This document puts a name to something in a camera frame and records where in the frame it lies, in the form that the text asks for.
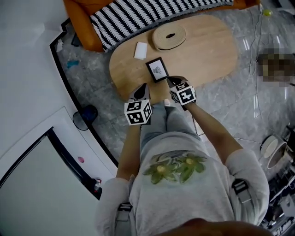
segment striped cushion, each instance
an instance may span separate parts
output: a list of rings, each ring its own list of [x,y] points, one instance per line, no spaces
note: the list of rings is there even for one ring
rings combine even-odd
[[[115,0],[91,15],[104,50],[170,18],[233,5],[233,0]]]

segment gray t-shirt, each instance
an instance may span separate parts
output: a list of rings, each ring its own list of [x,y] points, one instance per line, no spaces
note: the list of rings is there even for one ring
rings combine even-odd
[[[243,179],[252,200],[242,204],[232,183]],[[115,178],[103,186],[96,217],[100,235],[113,236],[117,208],[130,202],[139,236],[152,236],[193,218],[260,224],[269,200],[268,182],[255,154],[232,153],[226,164],[207,155],[201,141],[169,132],[148,142],[134,182]]]

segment white cord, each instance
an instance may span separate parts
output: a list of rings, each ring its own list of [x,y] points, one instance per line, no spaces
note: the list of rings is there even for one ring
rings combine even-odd
[[[195,119],[194,119],[193,115],[192,115],[192,119],[193,119],[193,123],[194,123],[194,127],[195,127],[195,133],[198,135],[197,127],[195,126]]]
[[[257,141],[249,140],[249,139],[237,138],[237,137],[234,137],[234,138],[235,139],[239,139],[239,140],[249,141],[249,142],[255,142],[255,143],[258,143],[260,146],[262,146],[262,143],[261,142],[257,142]]]
[[[291,184],[289,185],[290,189],[295,189],[295,183],[293,184],[294,187],[291,188]]]
[[[249,64],[249,74],[250,75],[254,75],[255,74],[255,72],[256,72],[256,66],[257,66],[257,60],[258,60],[258,55],[259,55],[259,45],[260,45],[260,41],[261,41],[261,37],[262,37],[262,23],[263,23],[263,14],[262,13],[260,13],[259,14],[259,16],[258,16],[258,21],[257,21],[257,23],[256,23],[256,25],[254,26],[254,19],[253,19],[253,14],[252,14],[252,12],[251,12],[251,10],[249,10],[250,11],[250,13],[251,13],[251,19],[252,19],[252,26],[253,26],[253,30],[254,30],[254,40],[253,40],[253,42],[251,43],[251,46],[250,46],[250,55],[251,55],[251,59],[250,59],[250,64]],[[260,34],[259,34],[259,40],[258,40],[258,45],[257,45],[257,52],[256,52],[256,59],[255,59],[255,64],[254,64],[254,71],[253,71],[253,73],[251,73],[251,66],[252,66],[252,46],[253,46],[253,43],[255,42],[255,40],[256,40],[256,30],[257,30],[257,25],[258,25],[258,23],[259,23],[259,20],[260,20],[260,16],[261,16],[261,23],[260,23]],[[270,42],[270,40],[269,40],[269,38],[270,38],[270,34],[268,33],[267,34],[267,44],[265,44],[265,43],[263,43],[263,45],[268,45],[269,44],[269,42]],[[259,110],[259,112],[260,112],[260,116],[261,116],[261,119],[262,119],[262,122],[264,123],[264,124],[266,124],[266,122],[264,121],[264,119],[263,119],[263,116],[262,116],[262,112],[261,112],[261,109],[260,109],[260,105],[259,105],[259,98],[258,98],[258,77],[257,77],[257,73],[256,73],[256,95],[257,95],[257,107],[258,107],[258,110]],[[276,132],[275,132],[275,130],[274,129],[272,129],[270,126],[268,126],[268,128],[275,134]]]

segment floor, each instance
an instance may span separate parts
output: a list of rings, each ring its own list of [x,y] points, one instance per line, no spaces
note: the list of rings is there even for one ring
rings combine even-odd
[[[267,170],[266,160],[260,157],[260,144],[270,134],[282,135],[289,123],[295,125],[295,87],[263,82],[256,76],[254,61],[260,36],[259,52],[268,47],[295,52],[295,19],[288,13],[279,12],[269,0],[263,0],[262,4],[273,14],[263,17],[262,27],[260,16],[252,53],[250,48],[255,37],[253,25],[259,18],[258,7],[206,13],[220,18],[231,28],[239,50],[238,65],[229,75],[197,87],[196,94],[200,107],[218,119],[243,147],[257,153],[270,178],[276,170]],[[98,109],[99,116],[93,127],[113,156],[119,159],[128,123],[124,103],[109,75],[112,52],[95,53],[74,47],[71,45],[73,35],[73,27],[69,24],[68,34],[62,39],[63,49],[58,52],[60,62],[81,105],[92,104]],[[67,62],[73,60],[79,64],[67,68]],[[193,127],[192,117],[187,113],[185,116]],[[206,136],[201,137],[209,153],[217,155]],[[284,164],[285,160],[282,160],[278,168]]]

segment orange sofa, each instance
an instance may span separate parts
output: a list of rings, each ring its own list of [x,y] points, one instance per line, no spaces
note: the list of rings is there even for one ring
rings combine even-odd
[[[90,51],[103,52],[102,43],[96,34],[89,16],[113,0],[64,0],[65,8],[83,47]],[[245,9],[258,5],[260,0],[234,0],[232,6],[220,6],[209,11]]]

